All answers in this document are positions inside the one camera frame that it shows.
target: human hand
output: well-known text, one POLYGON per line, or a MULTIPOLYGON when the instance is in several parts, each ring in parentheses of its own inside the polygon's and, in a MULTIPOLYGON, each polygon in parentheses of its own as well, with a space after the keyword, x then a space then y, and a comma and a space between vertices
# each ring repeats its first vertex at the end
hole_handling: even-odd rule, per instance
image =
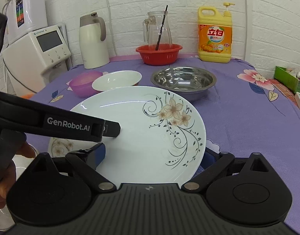
MULTIPOLYGON (((17 155, 22 155, 27 158, 34 158, 35 151, 33 148, 25 142, 22 147, 17 151, 17 155)), ((9 164, 5 170, 5 174, 0 181, 0 209, 5 207, 6 204, 6 195, 11 189, 13 184, 16 182, 16 167, 13 161, 9 164)))

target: ribbed black surface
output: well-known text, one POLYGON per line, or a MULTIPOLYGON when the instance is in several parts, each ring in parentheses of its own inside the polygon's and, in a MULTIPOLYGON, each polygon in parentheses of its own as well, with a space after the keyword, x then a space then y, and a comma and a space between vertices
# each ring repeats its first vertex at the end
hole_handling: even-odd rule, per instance
POLYGON ((294 235, 284 224, 245 228, 211 212, 197 194, 176 184, 124 184, 100 195, 78 219, 56 227, 13 227, 8 235, 294 235))

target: glass pitcher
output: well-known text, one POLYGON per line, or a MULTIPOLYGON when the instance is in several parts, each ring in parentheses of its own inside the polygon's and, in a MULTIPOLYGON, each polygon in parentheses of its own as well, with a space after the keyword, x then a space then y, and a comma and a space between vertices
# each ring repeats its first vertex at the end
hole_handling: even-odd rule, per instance
POLYGON ((158 50, 171 49, 172 37, 168 26, 167 11, 151 11, 148 12, 148 18, 143 21, 143 39, 149 44, 149 50, 155 50, 159 36, 161 35, 158 50))

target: black straw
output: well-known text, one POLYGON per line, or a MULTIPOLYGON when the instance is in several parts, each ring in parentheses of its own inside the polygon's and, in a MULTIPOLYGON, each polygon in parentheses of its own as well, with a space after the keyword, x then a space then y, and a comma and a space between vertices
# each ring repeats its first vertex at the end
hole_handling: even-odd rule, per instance
POLYGON ((163 25, 164 25, 164 21, 165 21, 165 15, 166 15, 166 13, 164 13, 164 16, 163 16, 162 25, 161 25, 160 34, 159 34, 159 39, 157 40, 157 46, 155 47, 155 50, 159 49, 160 40, 161 40, 161 36, 162 36, 162 29, 163 29, 163 25))

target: purple plastic bowl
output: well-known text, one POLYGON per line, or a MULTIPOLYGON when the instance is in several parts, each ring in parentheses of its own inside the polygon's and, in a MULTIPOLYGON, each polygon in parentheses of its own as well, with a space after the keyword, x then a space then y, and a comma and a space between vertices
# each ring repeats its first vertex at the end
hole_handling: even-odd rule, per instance
POLYGON ((99 93, 92 88, 92 83, 102 75, 103 73, 100 71, 84 72, 71 80, 69 86, 78 97, 87 98, 99 93))

